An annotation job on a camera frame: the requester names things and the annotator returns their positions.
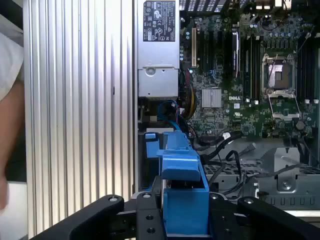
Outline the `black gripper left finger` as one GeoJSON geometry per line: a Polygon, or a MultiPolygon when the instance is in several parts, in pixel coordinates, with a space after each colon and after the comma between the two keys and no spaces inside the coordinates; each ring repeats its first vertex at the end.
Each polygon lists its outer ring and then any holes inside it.
{"type": "Polygon", "coordinates": [[[164,240],[161,177],[125,201],[106,195],[34,236],[35,240],[164,240]]]}

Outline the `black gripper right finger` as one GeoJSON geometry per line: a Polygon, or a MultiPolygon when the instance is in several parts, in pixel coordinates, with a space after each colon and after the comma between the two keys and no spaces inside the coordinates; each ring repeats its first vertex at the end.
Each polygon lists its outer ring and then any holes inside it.
{"type": "Polygon", "coordinates": [[[271,204],[247,196],[234,204],[212,193],[209,229],[213,240],[318,240],[320,229],[271,204]]]}

